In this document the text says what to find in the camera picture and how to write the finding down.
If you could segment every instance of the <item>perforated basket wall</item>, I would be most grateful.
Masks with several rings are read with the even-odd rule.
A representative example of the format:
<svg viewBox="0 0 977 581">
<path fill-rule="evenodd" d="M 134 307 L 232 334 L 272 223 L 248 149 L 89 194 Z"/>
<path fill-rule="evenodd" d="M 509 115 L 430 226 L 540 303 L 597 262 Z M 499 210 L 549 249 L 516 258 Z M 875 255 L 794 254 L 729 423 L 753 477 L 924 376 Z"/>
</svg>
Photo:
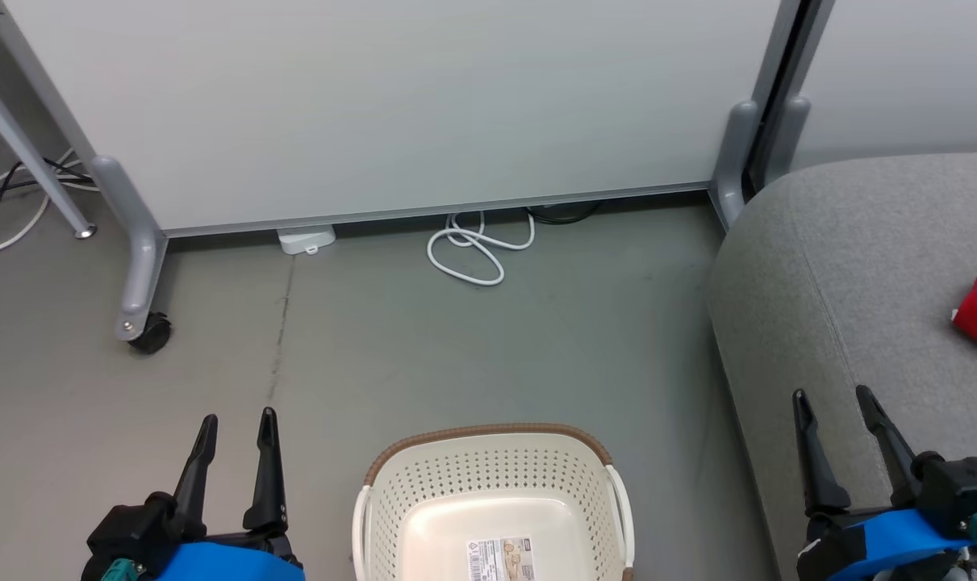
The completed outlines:
<svg viewBox="0 0 977 581">
<path fill-rule="evenodd" d="M 621 579 L 624 548 L 603 464 L 609 456 L 601 445 L 594 451 L 576 437 L 557 433 L 498 433 L 441 439 L 401 449 L 388 459 L 385 455 L 378 459 L 380 470 L 374 463 L 367 477 L 373 489 L 367 520 L 370 581 L 396 578 L 399 527 L 416 504 L 526 488 L 548 489 L 580 508 L 594 552 L 595 580 Z"/>
</svg>

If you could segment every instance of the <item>white cable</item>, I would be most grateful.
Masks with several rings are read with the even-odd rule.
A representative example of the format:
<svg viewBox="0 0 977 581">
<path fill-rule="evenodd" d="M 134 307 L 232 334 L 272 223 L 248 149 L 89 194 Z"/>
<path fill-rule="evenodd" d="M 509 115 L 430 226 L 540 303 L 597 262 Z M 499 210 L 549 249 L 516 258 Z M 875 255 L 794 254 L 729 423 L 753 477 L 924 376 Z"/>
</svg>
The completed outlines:
<svg viewBox="0 0 977 581">
<path fill-rule="evenodd" d="M 37 210 L 37 213 L 35 214 L 35 216 L 33 216 L 33 219 L 28 221 L 26 227 L 20 229 L 19 234 L 16 234 L 15 236 L 12 236 L 8 240 L 0 243 L 0 251 L 4 250 L 8 246 L 12 246 L 13 243 L 19 242 L 19 240 L 23 239 L 28 234 L 28 232 L 30 232 L 31 229 L 35 227 L 35 224 L 37 224 L 37 222 L 40 221 L 40 218 L 43 217 L 44 210 L 47 209 L 47 205 L 49 203 L 50 203 L 50 198 L 47 198 L 46 194 L 43 195 L 43 202 L 40 203 L 40 209 Z"/>
<path fill-rule="evenodd" d="M 57 163 L 59 163 L 59 165 L 64 165 L 65 168 L 75 168 L 76 165 L 80 165 L 80 163 L 82 163 L 82 161 L 79 161 L 77 159 L 77 161 L 73 161 L 73 162 L 69 163 L 68 165 L 65 165 L 65 159 L 68 159 L 68 157 L 70 155 L 72 155 L 72 150 L 71 149 L 69 151 L 65 152 L 64 155 L 61 155 L 61 157 L 59 159 L 57 159 Z M 61 179 L 61 174 L 64 173 L 64 172 L 61 172 L 61 170 L 60 169 L 57 169 L 57 168 L 54 169 L 54 172 L 56 172 L 56 173 L 59 174 L 59 179 Z M 0 177 L 0 181 L 2 179 L 4 179 L 5 177 L 7 177 L 7 173 L 5 173 L 5 175 L 2 175 Z M 67 186 L 67 187 L 76 187 L 76 186 L 79 186 L 79 185 L 80 184 L 65 184 L 65 186 Z M 28 234 L 28 232 L 30 232 L 31 229 L 33 229 L 33 227 L 35 227 L 35 225 L 37 224 L 37 222 L 40 221 L 40 218 L 43 217 L 43 213 L 44 213 L 44 211 L 47 210 L 47 205 L 49 203 L 50 203 L 50 198 L 46 194 L 43 195 L 43 201 L 40 202 L 40 208 L 37 210 L 37 213 L 33 216 L 33 218 L 31 218 L 30 221 L 27 222 L 26 225 L 24 225 L 23 229 L 20 229 L 19 234 L 16 234 L 15 236 L 12 236 L 8 240 L 0 243 L 0 251 L 1 250 L 4 250 L 5 248 L 8 248 L 9 246 L 12 246 L 13 243 L 19 242 L 19 240 L 23 239 Z"/>
<path fill-rule="evenodd" d="M 528 242 L 523 244 L 511 244 L 509 242 L 502 242 L 502 240 L 496 240 L 495 238 L 491 238 L 491 236 L 485 236 L 484 212 L 478 212 L 478 220 L 480 220 L 480 224 L 478 224 L 478 229 L 476 232 L 473 231 L 473 229 L 460 228 L 459 221 L 457 219 L 458 217 L 459 214 L 448 214 L 448 216 L 445 218 L 445 229 L 440 229 L 440 231 L 434 232 L 433 236 L 430 236 L 430 240 L 427 241 L 427 258 L 430 261 L 430 264 L 434 265 L 434 268 L 437 268 L 448 276 L 454 276 L 460 280 L 466 280 L 466 282 L 478 284 L 479 286 L 496 286 L 496 284 L 503 282 L 503 279 L 506 278 L 506 271 L 503 271 L 503 265 L 499 264 L 499 259 L 496 258 L 490 250 L 485 248 L 482 242 L 488 243 L 491 246 L 506 248 L 506 250 L 524 250 L 528 246 L 532 245 L 532 242 L 535 242 L 535 218 L 531 217 L 530 215 L 528 215 Z M 449 238 L 449 242 L 451 242 L 454 246 L 458 246 L 460 248 L 469 248 L 470 246 L 474 246 L 477 248 L 477 250 L 480 250 L 481 254 L 488 257 L 491 264 L 495 265 L 495 269 L 499 271 L 499 276 L 496 276 L 491 280 L 474 278 L 473 276 L 467 276 L 463 273 L 456 272 L 446 265 L 441 264 L 441 262 L 437 261 L 437 258 L 434 257 L 434 243 L 436 243 L 437 240 L 439 240 L 442 236 L 447 236 Z"/>
</svg>

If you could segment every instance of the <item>white wall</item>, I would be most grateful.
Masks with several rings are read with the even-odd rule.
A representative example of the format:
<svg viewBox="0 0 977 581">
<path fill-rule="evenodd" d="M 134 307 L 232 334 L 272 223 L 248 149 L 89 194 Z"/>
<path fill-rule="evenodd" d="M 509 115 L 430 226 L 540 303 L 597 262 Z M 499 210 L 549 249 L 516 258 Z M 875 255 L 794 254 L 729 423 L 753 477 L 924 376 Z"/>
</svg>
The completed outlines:
<svg viewBox="0 0 977 581">
<path fill-rule="evenodd" d="M 836 0 L 791 167 L 977 151 L 977 0 Z"/>
</svg>

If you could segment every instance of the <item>caster wheel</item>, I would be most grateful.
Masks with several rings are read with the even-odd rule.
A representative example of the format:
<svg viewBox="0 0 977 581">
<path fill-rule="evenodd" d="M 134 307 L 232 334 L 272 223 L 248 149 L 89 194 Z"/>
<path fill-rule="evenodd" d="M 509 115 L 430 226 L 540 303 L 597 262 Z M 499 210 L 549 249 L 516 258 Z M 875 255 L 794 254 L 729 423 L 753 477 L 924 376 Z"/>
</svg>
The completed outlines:
<svg viewBox="0 0 977 581">
<path fill-rule="evenodd" d="M 144 332 L 130 341 L 130 346 L 144 354 L 156 353 L 169 341 L 172 334 L 172 324 L 164 312 L 149 312 L 148 321 L 144 323 Z"/>
</svg>

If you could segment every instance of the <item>white plastic basket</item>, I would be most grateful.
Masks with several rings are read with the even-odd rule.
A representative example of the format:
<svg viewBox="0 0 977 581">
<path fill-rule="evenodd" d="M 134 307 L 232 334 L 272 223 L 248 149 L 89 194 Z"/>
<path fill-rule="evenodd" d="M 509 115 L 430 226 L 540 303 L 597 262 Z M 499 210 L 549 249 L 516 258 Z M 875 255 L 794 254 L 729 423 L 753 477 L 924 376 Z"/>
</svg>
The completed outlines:
<svg viewBox="0 0 977 581">
<path fill-rule="evenodd" d="M 358 581 L 631 581 L 635 533 L 595 438 L 506 424 L 381 453 L 356 499 L 352 553 Z"/>
</svg>

